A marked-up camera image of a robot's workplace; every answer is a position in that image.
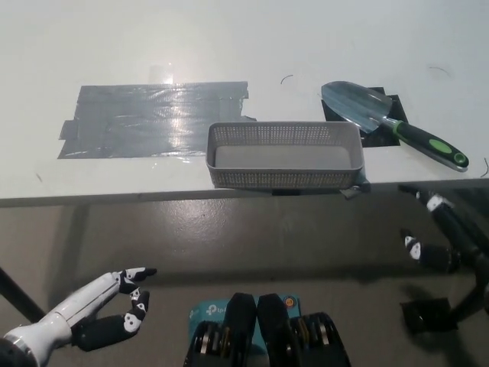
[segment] metal pole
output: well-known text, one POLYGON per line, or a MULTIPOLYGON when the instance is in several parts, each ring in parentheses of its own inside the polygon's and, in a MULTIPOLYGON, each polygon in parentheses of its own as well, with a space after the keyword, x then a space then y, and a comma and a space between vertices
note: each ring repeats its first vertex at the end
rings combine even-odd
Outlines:
POLYGON ((36 323, 46 315, 2 268, 0 268, 0 294, 32 323, 36 323))

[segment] tp-link logo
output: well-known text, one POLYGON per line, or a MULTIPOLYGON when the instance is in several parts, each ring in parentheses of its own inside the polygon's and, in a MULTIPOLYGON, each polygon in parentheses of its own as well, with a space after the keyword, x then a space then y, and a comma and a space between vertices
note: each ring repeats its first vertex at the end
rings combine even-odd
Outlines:
POLYGON ((217 312, 217 313, 223 313, 223 312, 226 312, 226 307, 224 307, 224 308, 217 308, 217 306, 216 306, 216 305, 211 304, 211 305, 209 306, 209 309, 207 309, 207 311, 206 311, 206 313, 207 313, 209 316, 211 316, 213 313, 216 313, 216 312, 217 312))

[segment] black wire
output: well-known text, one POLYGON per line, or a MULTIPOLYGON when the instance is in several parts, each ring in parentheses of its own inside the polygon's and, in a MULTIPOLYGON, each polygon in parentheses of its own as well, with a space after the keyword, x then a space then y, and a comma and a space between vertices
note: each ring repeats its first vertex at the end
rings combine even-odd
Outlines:
POLYGON ((487 158, 484 158, 484 162, 486 162, 486 168, 487 169, 486 169, 486 172, 481 176, 481 178, 484 177, 486 174, 489 174, 489 164, 487 164, 487 158))

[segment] white robotic hand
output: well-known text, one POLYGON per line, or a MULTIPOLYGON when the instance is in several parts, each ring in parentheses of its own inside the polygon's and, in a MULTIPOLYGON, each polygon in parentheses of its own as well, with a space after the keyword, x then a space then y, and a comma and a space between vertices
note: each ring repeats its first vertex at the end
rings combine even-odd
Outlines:
POLYGON ((136 335, 149 307, 149 292, 134 281, 156 274, 152 268, 107 273, 71 294, 41 321, 20 326, 0 339, 0 364, 42 367, 54 349, 72 343, 90 351, 136 335), (132 308, 124 315, 95 319, 116 294, 131 296, 132 308))

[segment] blue box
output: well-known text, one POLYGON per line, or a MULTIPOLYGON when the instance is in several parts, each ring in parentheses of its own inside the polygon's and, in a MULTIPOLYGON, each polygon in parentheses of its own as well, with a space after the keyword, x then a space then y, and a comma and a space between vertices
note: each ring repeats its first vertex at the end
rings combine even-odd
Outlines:
MULTIPOLYGON (((279 297, 285 303, 289 317, 300 316, 300 303, 299 298, 295 294, 279 294, 279 297)), ((195 306, 189 314, 189 340, 192 340, 192 336, 196 331, 197 325, 202 321, 214 321, 221 323, 224 321, 224 315, 226 312, 227 300, 204 300, 195 306)), ((254 302, 258 302, 258 297, 254 298, 254 302)), ((258 321, 254 328, 254 335, 252 340, 253 346, 251 347, 252 355, 267 354, 267 347, 265 341, 261 337, 260 326, 258 321)))

